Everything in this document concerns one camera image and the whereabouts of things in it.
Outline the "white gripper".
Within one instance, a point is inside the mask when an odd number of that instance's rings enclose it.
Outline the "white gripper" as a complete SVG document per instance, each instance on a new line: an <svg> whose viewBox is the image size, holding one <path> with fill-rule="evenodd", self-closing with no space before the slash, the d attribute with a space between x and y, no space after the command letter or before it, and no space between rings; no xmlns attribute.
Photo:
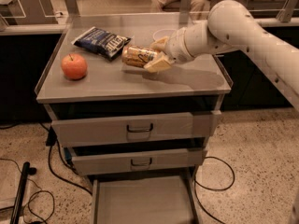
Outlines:
<svg viewBox="0 0 299 224"><path fill-rule="evenodd" d="M185 44L186 27L176 30L169 37L164 36L150 44L150 48L160 53L149 63L144 65L144 69L150 73L167 70L171 67L173 60L176 63L188 63L194 60L188 52Z"/></svg>

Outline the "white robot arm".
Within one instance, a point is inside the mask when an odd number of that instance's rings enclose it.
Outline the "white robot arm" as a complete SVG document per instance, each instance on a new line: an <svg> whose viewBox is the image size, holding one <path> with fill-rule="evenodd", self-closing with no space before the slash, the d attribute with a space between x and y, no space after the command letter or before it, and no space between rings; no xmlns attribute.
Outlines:
<svg viewBox="0 0 299 224"><path fill-rule="evenodd" d="M271 35L233 0L215 5L205 21L176 30L150 47L158 56L146 64L150 72L172 63L188 63L202 54L238 49L254 62L296 109L299 108L299 50Z"/></svg>

